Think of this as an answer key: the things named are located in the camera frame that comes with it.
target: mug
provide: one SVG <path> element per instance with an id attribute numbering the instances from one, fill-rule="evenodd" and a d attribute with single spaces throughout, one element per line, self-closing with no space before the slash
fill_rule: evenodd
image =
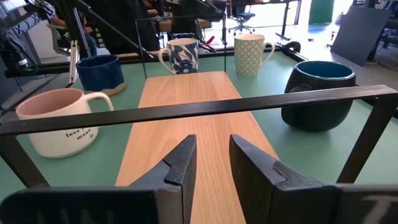
<path id="1" fill-rule="evenodd" d="M 163 52 L 170 57 L 171 69 L 163 61 Z M 167 48 L 161 49 L 159 61 L 173 74 L 195 73 L 198 70 L 198 41 L 191 38 L 181 38 L 167 42 Z"/>
<path id="2" fill-rule="evenodd" d="M 54 116 L 91 113 L 88 101 L 104 99 L 113 110 L 113 105 L 104 93 L 85 95 L 81 90 L 63 88 L 47 91 L 23 101 L 16 109 L 19 119 L 37 119 Z M 98 134 L 98 127 L 51 131 L 29 134 L 36 151 L 44 157 L 65 157 L 76 154 L 90 145 Z"/>
<path id="3" fill-rule="evenodd" d="M 255 76 L 275 52 L 275 45 L 266 42 L 261 34 L 242 34 L 235 37 L 235 64 L 238 75 Z M 271 45 L 272 50 L 265 61 L 262 61 L 264 47 Z"/>
<path id="4" fill-rule="evenodd" d="M 76 68 L 86 91 L 100 91 L 111 96 L 124 90 L 120 61 L 115 55 L 84 58 L 76 63 Z"/>
<path id="5" fill-rule="evenodd" d="M 296 64 L 287 82 L 285 93 L 326 90 L 355 86 L 355 72 L 336 62 L 306 61 Z M 286 124 L 305 131 L 327 131 L 347 117 L 352 100 L 282 108 Z"/>

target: pink mug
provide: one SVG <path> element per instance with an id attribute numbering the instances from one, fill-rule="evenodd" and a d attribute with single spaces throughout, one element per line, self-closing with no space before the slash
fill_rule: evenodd
<path id="1" fill-rule="evenodd" d="M 113 110 L 104 93 L 85 95 L 75 88 L 47 91 L 22 102 L 16 109 L 19 119 L 37 119 L 54 116 L 91 113 L 88 101 L 103 98 Z M 98 134 L 98 127 L 51 131 L 29 134 L 36 151 L 45 157 L 65 157 L 76 154 L 89 146 Z"/>

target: patterned mug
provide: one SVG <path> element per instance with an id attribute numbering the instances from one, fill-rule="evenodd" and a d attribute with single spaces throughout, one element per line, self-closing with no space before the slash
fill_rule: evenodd
<path id="1" fill-rule="evenodd" d="M 163 52 L 170 56 L 171 69 L 163 61 Z M 198 70 L 198 42 L 191 38 L 181 38 L 167 42 L 167 48 L 161 49 L 159 61 L 173 74 L 195 73 Z"/>
<path id="2" fill-rule="evenodd" d="M 260 34 L 242 34 L 235 37 L 235 64 L 238 75 L 255 76 L 275 51 L 275 45 L 265 42 Z M 271 45 L 272 50 L 265 61 L 262 61 L 264 47 Z"/>

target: green patterned mug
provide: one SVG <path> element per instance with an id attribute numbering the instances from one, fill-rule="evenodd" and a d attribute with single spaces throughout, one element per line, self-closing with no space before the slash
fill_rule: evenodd
<path id="1" fill-rule="evenodd" d="M 235 37 L 235 64 L 238 75 L 255 76 L 275 51 L 275 45 L 264 43 L 265 37 L 260 34 L 242 34 Z M 265 61 L 262 61 L 264 47 L 272 46 Z"/>

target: red object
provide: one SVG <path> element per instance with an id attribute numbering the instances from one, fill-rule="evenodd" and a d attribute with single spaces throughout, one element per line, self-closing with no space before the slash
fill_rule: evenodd
<path id="1" fill-rule="evenodd" d="M 210 39 L 206 42 L 206 46 L 209 46 L 209 44 L 214 40 L 214 36 L 211 36 Z"/>

